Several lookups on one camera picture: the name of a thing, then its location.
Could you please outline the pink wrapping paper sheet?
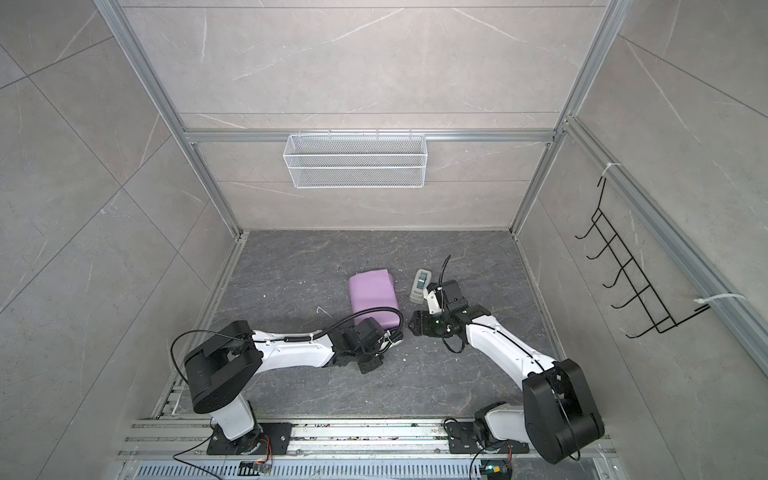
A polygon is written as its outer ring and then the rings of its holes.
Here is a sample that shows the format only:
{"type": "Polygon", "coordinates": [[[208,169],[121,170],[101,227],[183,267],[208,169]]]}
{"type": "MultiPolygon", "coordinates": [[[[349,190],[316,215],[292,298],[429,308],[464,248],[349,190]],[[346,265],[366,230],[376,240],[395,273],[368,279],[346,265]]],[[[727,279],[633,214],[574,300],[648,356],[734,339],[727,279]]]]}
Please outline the pink wrapping paper sheet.
{"type": "MultiPolygon", "coordinates": [[[[394,278],[387,269],[371,270],[352,276],[348,281],[352,312],[373,307],[398,309],[394,278]]],[[[396,313],[377,311],[354,319],[355,324],[373,318],[382,329],[394,329],[399,325],[396,313]]]]}

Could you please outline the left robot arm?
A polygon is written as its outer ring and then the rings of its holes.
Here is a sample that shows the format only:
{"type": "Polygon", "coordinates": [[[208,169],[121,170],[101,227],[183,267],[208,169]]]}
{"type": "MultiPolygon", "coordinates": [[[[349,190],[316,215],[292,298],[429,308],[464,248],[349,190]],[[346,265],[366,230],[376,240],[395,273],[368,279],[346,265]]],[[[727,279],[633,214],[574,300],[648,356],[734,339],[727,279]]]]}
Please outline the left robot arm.
{"type": "Polygon", "coordinates": [[[355,363],[367,374],[383,364],[384,353],[403,339],[402,329],[385,329],[372,317],[344,319],[323,330],[275,334],[234,321],[184,357],[181,373],[193,411],[207,414],[213,456],[287,452],[289,423],[260,425],[242,391],[258,373],[294,367],[325,368],[355,363]]]}

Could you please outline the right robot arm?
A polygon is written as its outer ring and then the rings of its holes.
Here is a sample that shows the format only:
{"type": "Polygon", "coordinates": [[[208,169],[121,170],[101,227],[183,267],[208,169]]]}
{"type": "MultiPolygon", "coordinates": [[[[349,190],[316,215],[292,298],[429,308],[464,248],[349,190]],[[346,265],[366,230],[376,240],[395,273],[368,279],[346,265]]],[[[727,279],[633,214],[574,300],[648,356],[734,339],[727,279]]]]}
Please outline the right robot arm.
{"type": "Polygon", "coordinates": [[[475,413],[474,437],[481,448],[526,444],[557,464],[580,459],[582,449],[604,436],[604,422],[575,361],[558,361],[527,345],[490,310],[469,304],[455,280],[427,285],[422,297],[427,309],[412,316],[409,329],[414,335],[443,341],[459,337],[464,346],[490,358],[522,391],[520,411],[497,402],[475,413]]]}

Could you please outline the white tape dispenser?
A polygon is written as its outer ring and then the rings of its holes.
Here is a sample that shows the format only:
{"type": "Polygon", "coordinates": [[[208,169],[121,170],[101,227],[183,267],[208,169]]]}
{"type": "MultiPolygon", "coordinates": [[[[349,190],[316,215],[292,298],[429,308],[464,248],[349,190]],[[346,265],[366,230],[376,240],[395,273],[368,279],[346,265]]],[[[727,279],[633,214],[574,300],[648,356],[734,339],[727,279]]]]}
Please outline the white tape dispenser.
{"type": "Polygon", "coordinates": [[[432,273],[426,269],[418,269],[409,293],[411,302],[421,305],[425,300],[425,289],[431,281],[432,273]]]}

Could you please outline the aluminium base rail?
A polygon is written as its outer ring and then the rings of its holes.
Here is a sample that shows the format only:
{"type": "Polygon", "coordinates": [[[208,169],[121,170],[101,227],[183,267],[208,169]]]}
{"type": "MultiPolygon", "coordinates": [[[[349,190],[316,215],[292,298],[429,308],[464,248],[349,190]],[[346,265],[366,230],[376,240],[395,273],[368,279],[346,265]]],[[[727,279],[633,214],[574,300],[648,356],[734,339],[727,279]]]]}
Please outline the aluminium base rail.
{"type": "Polygon", "coordinates": [[[470,424],[440,419],[278,419],[251,453],[213,455],[207,419],[139,420],[111,479],[623,479],[609,438],[557,464],[533,447],[461,441],[470,424]]]}

